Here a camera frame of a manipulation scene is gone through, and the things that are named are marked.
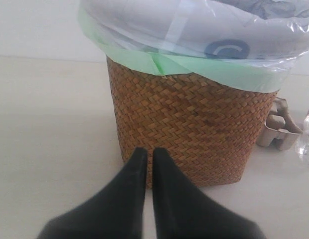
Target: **white floor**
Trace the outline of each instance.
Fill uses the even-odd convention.
[[[280,96],[301,122],[309,77],[290,76]],[[122,165],[104,64],[0,57],[0,239],[35,238]],[[293,150],[255,147],[241,182],[203,190],[270,239],[309,239],[309,167]],[[156,238],[151,191],[144,235]]]

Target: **wicker basket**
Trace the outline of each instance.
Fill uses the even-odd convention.
[[[197,186],[238,182],[276,97],[221,85],[197,74],[154,76],[108,58],[123,160],[136,146],[165,147]]]

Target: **clear plastic bottle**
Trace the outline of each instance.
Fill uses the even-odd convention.
[[[309,112],[303,123],[303,135],[299,137],[296,147],[300,159],[309,163]]]

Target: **woven texture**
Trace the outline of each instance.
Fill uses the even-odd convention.
[[[123,160],[136,146],[165,147],[197,186],[241,179],[275,93],[230,88],[197,74],[154,76],[108,58]]]

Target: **white wall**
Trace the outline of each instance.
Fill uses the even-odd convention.
[[[104,62],[82,34],[79,0],[0,0],[0,56]],[[294,73],[309,75],[309,54]]]

